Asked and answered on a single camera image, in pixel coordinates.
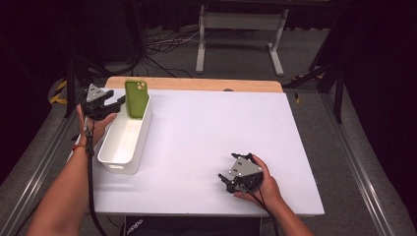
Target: white container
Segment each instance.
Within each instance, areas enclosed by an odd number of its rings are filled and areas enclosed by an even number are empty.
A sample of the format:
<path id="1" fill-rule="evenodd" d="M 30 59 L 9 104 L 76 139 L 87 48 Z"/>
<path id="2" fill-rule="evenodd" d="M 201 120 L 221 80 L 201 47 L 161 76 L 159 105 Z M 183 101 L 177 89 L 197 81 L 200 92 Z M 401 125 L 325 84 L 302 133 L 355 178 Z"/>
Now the white container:
<path id="1" fill-rule="evenodd" d="M 137 172 L 152 118 L 150 98 L 143 119 L 130 118 L 126 103 L 109 127 L 98 153 L 98 160 L 112 173 Z"/>

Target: metal rail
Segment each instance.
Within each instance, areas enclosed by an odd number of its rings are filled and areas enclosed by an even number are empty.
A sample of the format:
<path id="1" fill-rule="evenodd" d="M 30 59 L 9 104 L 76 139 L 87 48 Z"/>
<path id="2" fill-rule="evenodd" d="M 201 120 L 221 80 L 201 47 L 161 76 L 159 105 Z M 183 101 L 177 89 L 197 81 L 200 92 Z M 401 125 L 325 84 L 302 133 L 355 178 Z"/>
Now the metal rail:
<path id="1" fill-rule="evenodd" d="M 65 118 L 59 125 L 51 144 L 49 145 L 46 153 L 44 154 L 42 160 L 37 165 L 36 170 L 31 176 L 30 180 L 27 183 L 27 186 L 24 189 L 21 197 L 15 205 L 12 213 L 10 214 L 6 224 L 3 226 L 0 231 L 0 235 L 15 235 L 19 226 L 25 219 L 31 204 L 33 203 L 34 198 L 36 197 L 37 192 L 39 191 L 42 183 L 53 163 L 54 157 L 56 156 L 59 145 L 61 144 L 64 135 L 67 133 L 68 129 L 71 126 L 71 122 L 76 116 L 75 111 L 71 113 L 68 118 Z"/>
<path id="2" fill-rule="evenodd" d="M 333 104 L 331 102 L 331 98 L 327 93 L 321 93 L 321 99 L 326 108 L 327 114 L 330 117 L 332 126 L 337 132 L 340 142 L 343 144 L 350 170 L 352 171 L 359 187 L 359 191 L 362 194 L 364 202 L 368 207 L 368 211 L 374 220 L 378 232 L 380 235 L 385 236 L 395 235 L 393 229 L 389 225 L 387 216 L 381 206 L 377 193 L 375 192 L 361 161 L 352 150 L 351 143 L 349 142 L 349 139 L 347 139 L 343 125 L 339 124 L 333 115 Z"/>

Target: gripper camera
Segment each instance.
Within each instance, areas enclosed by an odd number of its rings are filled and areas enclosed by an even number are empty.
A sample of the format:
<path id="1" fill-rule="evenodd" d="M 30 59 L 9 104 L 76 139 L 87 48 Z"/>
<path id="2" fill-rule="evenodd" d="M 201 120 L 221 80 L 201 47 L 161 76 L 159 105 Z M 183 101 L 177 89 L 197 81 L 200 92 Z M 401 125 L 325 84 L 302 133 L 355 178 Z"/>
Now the gripper camera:
<path id="1" fill-rule="evenodd" d="M 111 113 L 120 112 L 120 106 L 125 103 L 126 96 L 120 97 L 114 103 L 104 104 L 105 100 L 112 97 L 113 94 L 113 90 L 103 91 L 93 84 L 89 85 L 89 91 L 82 102 L 84 115 L 93 120 L 100 121 Z"/>
<path id="2" fill-rule="evenodd" d="M 233 180 L 229 180 L 221 174 L 218 177 L 226 184 L 226 191 L 230 194 L 234 192 L 255 192 L 259 190 L 263 180 L 263 169 L 258 166 L 252 157 L 252 154 L 241 155 L 232 153 L 236 158 L 236 162 L 229 170 L 229 174 L 234 176 Z"/>

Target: green smartphone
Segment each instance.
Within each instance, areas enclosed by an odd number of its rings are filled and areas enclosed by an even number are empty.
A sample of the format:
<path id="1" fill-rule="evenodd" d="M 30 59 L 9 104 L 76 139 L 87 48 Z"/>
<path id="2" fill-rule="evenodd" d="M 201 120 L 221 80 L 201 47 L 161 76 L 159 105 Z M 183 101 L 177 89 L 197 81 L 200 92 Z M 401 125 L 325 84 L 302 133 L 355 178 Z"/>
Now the green smartphone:
<path id="1" fill-rule="evenodd" d="M 129 116 L 135 119 L 144 118 L 149 101 L 147 82 L 128 80 L 125 82 L 125 92 Z"/>

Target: white tabletop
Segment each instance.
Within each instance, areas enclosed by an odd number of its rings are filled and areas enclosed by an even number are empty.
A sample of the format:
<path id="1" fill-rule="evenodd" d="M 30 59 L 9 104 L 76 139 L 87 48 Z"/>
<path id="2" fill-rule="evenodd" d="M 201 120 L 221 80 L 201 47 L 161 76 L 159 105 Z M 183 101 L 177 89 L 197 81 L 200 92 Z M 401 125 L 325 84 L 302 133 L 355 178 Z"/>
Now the white tabletop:
<path id="1" fill-rule="evenodd" d="M 108 102 L 123 94 L 116 88 Z M 230 153 L 251 152 L 268 165 L 295 213 L 325 213 L 285 93 L 150 90 L 149 94 L 153 116 L 137 173 L 113 174 L 94 161 L 97 212 L 266 216 L 254 204 L 227 193 L 217 177 L 221 173 L 232 179 L 228 170 L 235 159 Z"/>

